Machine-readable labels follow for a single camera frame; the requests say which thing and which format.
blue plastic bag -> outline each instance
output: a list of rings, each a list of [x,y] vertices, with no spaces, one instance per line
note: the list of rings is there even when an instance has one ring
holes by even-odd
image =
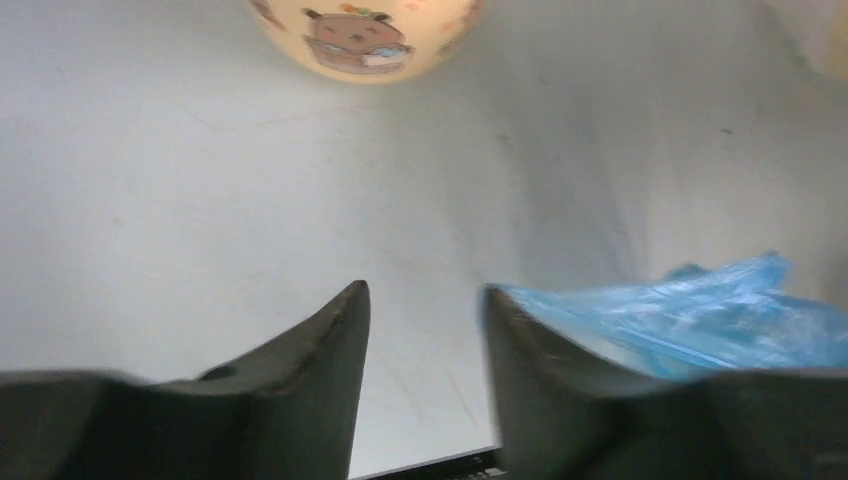
[[[686,379],[718,368],[848,366],[848,317],[783,291],[789,262],[767,253],[709,271],[687,264],[652,285],[567,293],[505,290],[595,353]]]

dark gray object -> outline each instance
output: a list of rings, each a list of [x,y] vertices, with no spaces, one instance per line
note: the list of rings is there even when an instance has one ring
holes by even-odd
[[[346,480],[370,323],[357,281],[193,381],[0,375],[0,480]]]
[[[646,377],[484,296],[503,468],[511,480],[848,478],[848,373]]]

cartoon character print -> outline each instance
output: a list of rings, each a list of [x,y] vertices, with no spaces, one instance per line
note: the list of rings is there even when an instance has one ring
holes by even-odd
[[[268,0],[250,0],[250,4],[253,6],[253,9],[256,10],[262,18],[268,21],[274,27],[286,32],[286,26],[283,25],[274,12],[271,10],[271,5],[268,4]]]
[[[465,40],[465,37],[467,37],[471,32],[471,27],[473,27],[474,24],[477,23],[477,20],[480,19],[485,2],[486,0],[472,0],[471,6],[468,7],[468,11],[466,11],[465,15],[459,19],[462,24],[462,31],[439,49],[439,55],[444,57],[456,51],[459,45],[462,44],[462,41]]]
[[[389,25],[391,17],[369,10],[320,14],[304,9],[312,19],[312,35],[303,38],[321,65],[339,72],[384,74],[404,67],[414,48]]]

black plastic part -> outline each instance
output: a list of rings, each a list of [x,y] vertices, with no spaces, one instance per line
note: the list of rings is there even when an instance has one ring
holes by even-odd
[[[346,480],[369,323],[358,281],[195,381],[0,375],[0,480]]]
[[[484,297],[510,480],[848,479],[844,370],[672,383],[622,368]]]
[[[497,461],[497,449],[455,455],[432,462],[379,473],[356,480],[506,480],[506,472]]]

cartoon bear illustration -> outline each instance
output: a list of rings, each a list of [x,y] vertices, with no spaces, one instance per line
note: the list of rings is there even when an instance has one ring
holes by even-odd
[[[312,35],[304,35],[321,65],[354,74],[391,73],[404,67],[414,49],[389,25],[391,17],[370,12],[326,14],[304,9],[312,19]]]
[[[287,31],[283,22],[274,15],[274,12],[271,10],[271,5],[268,4],[268,0],[250,0],[250,4],[253,6],[253,9],[256,10],[256,13],[267,20],[268,23],[284,32]]]

